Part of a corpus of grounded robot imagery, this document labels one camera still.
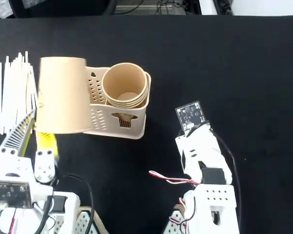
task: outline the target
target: perforated basket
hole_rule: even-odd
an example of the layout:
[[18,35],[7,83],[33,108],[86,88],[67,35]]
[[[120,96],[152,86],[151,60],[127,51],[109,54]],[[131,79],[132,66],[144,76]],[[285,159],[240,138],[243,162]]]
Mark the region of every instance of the perforated basket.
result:
[[[106,104],[101,82],[103,75],[108,69],[108,67],[86,67],[89,84],[88,92],[90,93],[91,103],[92,129],[84,133],[140,139],[145,131],[146,109],[150,96],[151,76],[146,72],[149,89],[144,106],[135,109],[122,109]],[[118,117],[118,113],[134,115],[135,117],[131,122],[125,122]]]

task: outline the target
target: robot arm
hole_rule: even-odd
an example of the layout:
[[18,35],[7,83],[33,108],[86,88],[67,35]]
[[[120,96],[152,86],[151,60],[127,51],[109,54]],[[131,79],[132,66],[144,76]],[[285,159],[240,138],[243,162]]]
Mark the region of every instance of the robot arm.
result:
[[175,139],[181,165],[195,183],[180,199],[184,219],[176,221],[174,211],[163,233],[174,226],[185,234],[239,234],[232,173],[199,102],[176,113],[184,132]]
[[[6,136],[0,146],[0,210],[4,210],[3,213],[7,214],[15,212],[18,216],[12,233],[34,234],[42,221],[42,214],[37,212],[34,204],[38,202],[39,207],[44,207],[47,198],[53,196],[50,211],[53,216],[62,220],[57,232],[74,233],[80,206],[78,196],[74,193],[54,192],[53,187],[48,185],[55,178],[57,147],[53,144],[42,144],[46,136],[37,134],[40,138],[35,158],[35,172],[31,159],[24,157],[33,129],[35,113],[34,110],[28,114]],[[59,211],[61,206],[55,206],[57,199],[61,201],[63,211]],[[47,226],[50,225],[43,225],[41,234],[54,233],[54,229],[49,230]]]

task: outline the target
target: white straw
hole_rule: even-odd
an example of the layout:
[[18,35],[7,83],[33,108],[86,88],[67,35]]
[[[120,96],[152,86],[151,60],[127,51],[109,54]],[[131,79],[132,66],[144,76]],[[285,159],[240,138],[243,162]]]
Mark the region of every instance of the white straw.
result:
[[0,62],[0,134],[3,135],[2,125],[2,62]]

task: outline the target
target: red and white wire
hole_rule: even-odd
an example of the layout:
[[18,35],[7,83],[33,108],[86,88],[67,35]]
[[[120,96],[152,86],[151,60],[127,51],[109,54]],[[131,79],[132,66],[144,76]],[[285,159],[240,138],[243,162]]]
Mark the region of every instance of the red and white wire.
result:
[[186,179],[186,178],[171,178],[171,177],[166,177],[163,176],[162,174],[159,174],[156,171],[149,171],[149,174],[151,176],[164,179],[170,184],[183,184],[183,183],[191,183],[191,184],[199,184],[198,182],[194,181],[193,179]]

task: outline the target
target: paper cup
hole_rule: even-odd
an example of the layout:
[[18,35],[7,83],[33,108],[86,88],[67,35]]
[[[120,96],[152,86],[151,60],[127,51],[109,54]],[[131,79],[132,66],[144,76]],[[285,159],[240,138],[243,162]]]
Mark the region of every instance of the paper cup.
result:
[[41,59],[36,131],[66,134],[91,129],[85,66],[83,58]]
[[102,91],[111,105],[134,108],[147,97],[147,76],[136,64],[119,63],[104,74]]

